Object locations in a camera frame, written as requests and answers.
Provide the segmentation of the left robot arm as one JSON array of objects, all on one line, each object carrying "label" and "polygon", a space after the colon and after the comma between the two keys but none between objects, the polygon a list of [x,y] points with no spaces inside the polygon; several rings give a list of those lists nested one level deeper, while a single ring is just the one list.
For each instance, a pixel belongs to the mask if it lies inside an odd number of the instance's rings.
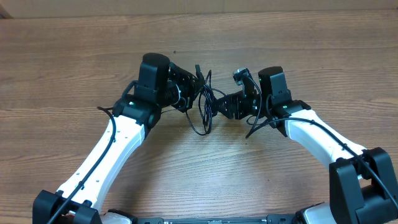
[{"label": "left robot arm", "polygon": [[34,200],[33,223],[136,223],[136,217],[119,210],[102,214],[106,195],[162,109],[172,106],[186,112],[204,84],[200,66],[190,73],[162,54],[145,54],[138,79],[128,84],[113,107],[103,110],[108,126],[82,165],[56,192],[42,190]]}]

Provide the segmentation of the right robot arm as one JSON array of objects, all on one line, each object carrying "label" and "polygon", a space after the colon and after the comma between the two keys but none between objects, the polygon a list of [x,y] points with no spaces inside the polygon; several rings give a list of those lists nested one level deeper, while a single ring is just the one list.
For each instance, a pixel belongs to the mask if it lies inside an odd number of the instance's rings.
[{"label": "right robot arm", "polygon": [[302,208],[293,215],[268,215],[266,223],[387,223],[397,219],[397,179],[389,154],[366,149],[323,122],[302,100],[293,100],[282,67],[264,68],[255,84],[249,70],[233,73],[242,90],[211,106],[229,119],[249,115],[250,133],[270,126],[296,141],[329,173],[329,201]]}]

